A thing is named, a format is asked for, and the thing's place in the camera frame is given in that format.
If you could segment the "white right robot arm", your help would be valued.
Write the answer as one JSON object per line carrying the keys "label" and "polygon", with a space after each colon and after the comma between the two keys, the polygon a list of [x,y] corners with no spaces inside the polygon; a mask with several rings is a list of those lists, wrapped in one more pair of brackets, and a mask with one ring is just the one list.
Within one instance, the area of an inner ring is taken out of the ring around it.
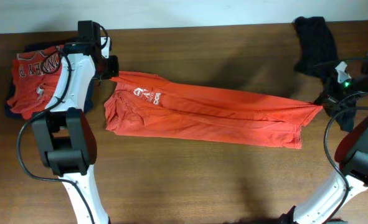
{"label": "white right robot arm", "polygon": [[307,201],[282,214],[277,223],[336,223],[333,218],[350,199],[368,189],[368,116],[338,145],[335,155],[328,149],[331,125],[345,113],[368,112],[368,53],[362,58],[362,76],[351,78],[347,60],[337,60],[336,73],[328,78],[316,99],[331,119],[323,138],[325,155],[333,167],[329,178]]}

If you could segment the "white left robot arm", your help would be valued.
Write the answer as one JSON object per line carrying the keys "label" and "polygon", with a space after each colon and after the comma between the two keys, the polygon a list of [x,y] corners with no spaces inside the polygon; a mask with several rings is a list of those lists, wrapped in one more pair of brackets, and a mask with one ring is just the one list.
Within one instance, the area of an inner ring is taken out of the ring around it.
{"label": "white left robot arm", "polygon": [[78,223],[109,223],[95,182],[97,143],[83,112],[88,88],[113,59],[98,44],[67,43],[60,77],[45,111],[31,123],[40,157],[53,182],[64,185]]}

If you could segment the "orange FRAM t-shirt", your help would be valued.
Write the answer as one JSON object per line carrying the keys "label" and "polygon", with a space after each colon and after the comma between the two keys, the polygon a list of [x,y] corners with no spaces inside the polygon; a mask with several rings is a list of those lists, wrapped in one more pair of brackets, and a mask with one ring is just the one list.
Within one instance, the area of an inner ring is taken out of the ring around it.
{"label": "orange FRAM t-shirt", "polygon": [[120,72],[106,100],[106,130],[120,136],[302,147],[301,130],[322,107],[278,96]]}

